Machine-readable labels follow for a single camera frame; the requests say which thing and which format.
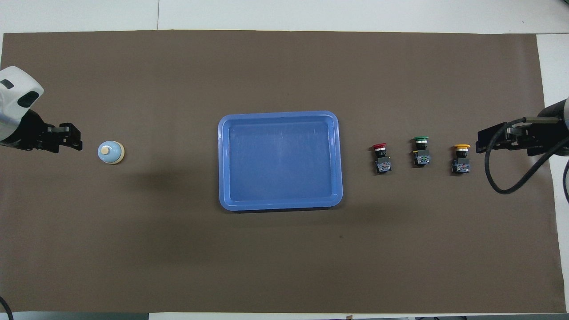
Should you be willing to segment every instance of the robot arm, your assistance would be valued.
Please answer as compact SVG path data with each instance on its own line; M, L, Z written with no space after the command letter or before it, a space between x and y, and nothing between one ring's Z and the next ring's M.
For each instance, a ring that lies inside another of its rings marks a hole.
M56 128L30 109L42 94L42 86L23 70L0 70L0 145L53 153L60 145L82 150L81 132L73 124Z
M543 154L543 156L514 186L501 189L496 185L490 173L490 152L497 149L525 149L528 156L539 154ZM565 99L548 106L537 117L524 117L511 122L503 122L479 131L476 153L485 153L484 171L492 188L500 194L515 192L553 154L569 156L569 100ZM567 186L569 185L568 168L569 162L563 174L565 197L569 202L569 194L567 193Z

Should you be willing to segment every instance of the plastic tray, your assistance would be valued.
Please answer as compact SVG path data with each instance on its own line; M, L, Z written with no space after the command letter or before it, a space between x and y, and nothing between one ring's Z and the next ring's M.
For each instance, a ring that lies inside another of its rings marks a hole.
M227 210L332 207L343 196L338 119L329 111L230 114L219 122Z

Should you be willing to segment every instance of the white table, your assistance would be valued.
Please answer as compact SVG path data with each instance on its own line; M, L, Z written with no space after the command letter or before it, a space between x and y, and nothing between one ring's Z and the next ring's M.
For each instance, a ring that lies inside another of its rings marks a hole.
M569 5L561 0L0 1L0 39L4 33L10 32L156 29L538 34L544 106L569 96ZM569 284L569 204L563 195L561 181L566 160L567 158L553 156L550 165L563 277ZM566 285L566 304L569 305L568 288L569 285ZM288 320L345 316L346 314L168 313L150 314L150 319ZM360 314L356 317L410 316L412 315Z

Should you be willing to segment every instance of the brown mat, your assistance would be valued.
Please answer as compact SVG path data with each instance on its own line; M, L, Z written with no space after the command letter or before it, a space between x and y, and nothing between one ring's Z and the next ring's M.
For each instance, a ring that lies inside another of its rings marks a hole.
M85 148L0 150L0 292L16 311L565 312L549 168L509 196L474 152L472 173L450 174L452 145L543 107L534 35L7 34L9 65ZM343 201L223 210L220 118L295 110L337 115ZM97 158L105 140L122 164ZM379 142L394 166L380 177ZM530 164L497 151L493 172L505 187Z

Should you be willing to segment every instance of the black cable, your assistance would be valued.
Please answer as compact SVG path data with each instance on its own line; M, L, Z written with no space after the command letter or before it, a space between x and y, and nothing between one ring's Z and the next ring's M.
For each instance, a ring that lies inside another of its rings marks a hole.
M569 202L569 193L567 192L567 172L569 171L569 160L565 165L565 170L563 170L563 191L565 192L565 199Z
M0 303L4 307L4 310L6 310L6 314L8 315L8 320L14 320L14 315L12 314L12 309L10 309L10 306L8 305L6 300L4 300L4 298L0 297Z
M554 153L556 153L566 143L569 142L569 136L566 137L565 139L559 141L557 144L555 144L553 147L551 147L551 149L549 149L547 152L545 152L544 155L541 156L541 158L539 160L537 160L537 162L534 163L533 166L531 166L530 170L528 170L526 172L526 174L524 174L518 182L516 182L513 186L511 186L508 189L501 189L494 182L494 179L492 178L492 174L490 173L490 152L492 151L492 148L496 144L498 137L503 132L505 132L507 128L509 128L515 124L519 124L521 122L526 122L526 118L520 118L520 119L511 121L511 122L508 122L507 124L505 124L502 128L500 128L500 130L496 131L496 133L494 134L492 139L490 139L490 143L488 143L488 147L486 149L486 155L484 156L484 171L486 172L486 178L488 178L488 182L490 183L492 188L499 194L511 194L512 192L521 188L531 178L531 176L534 175L534 173L539 169L539 167L541 167L549 158L551 158L551 156Z

